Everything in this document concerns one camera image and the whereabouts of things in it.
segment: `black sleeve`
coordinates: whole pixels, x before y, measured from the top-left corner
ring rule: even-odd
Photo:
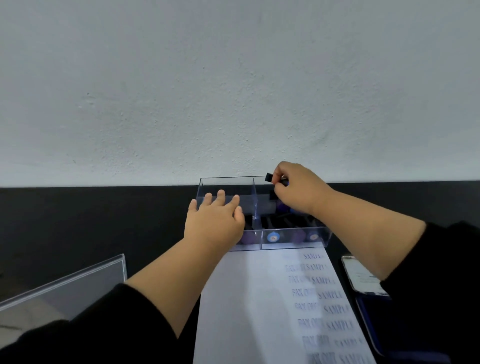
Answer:
[[[137,290],[119,284],[72,321],[54,321],[24,333],[0,350],[0,363],[32,357],[46,362],[105,357],[159,361],[176,346],[175,333],[160,311]]]
[[[453,362],[474,350],[479,244],[480,230],[467,223],[449,228],[427,224],[415,247],[381,284],[415,332]]]

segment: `forearm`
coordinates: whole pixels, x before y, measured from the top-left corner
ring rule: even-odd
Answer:
[[[425,222],[370,202],[331,191],[315,217],[379,279],[407,256],[425,230]]]
[[[224,250],[182,239],[126,283],[159,309],[178,337]]]

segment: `left hand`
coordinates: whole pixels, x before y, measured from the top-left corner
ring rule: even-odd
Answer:
[[[228,251],[240,240],[245,227],[245,216],[237,194],[225,205],[225,191],[219,190],[216,200],[207,193],[197,211],[197,200],[188,206],[184,239],[201,244],[212,244]]]

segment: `dark countertop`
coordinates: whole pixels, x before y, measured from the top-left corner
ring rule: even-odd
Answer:
[[[440,225],[480,226],[480,181],[336,183],[342,192]],[[136,273],[182,238],[197,186],[0,189],[0,301],[125,254]],[[327,248],[338,263],[346,248]],[[198,308],[182,334],[193,353]]]

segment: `white wall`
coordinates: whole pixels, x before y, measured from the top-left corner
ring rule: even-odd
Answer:
[[[480,3],[2,0],[0,185],[480,179]]]

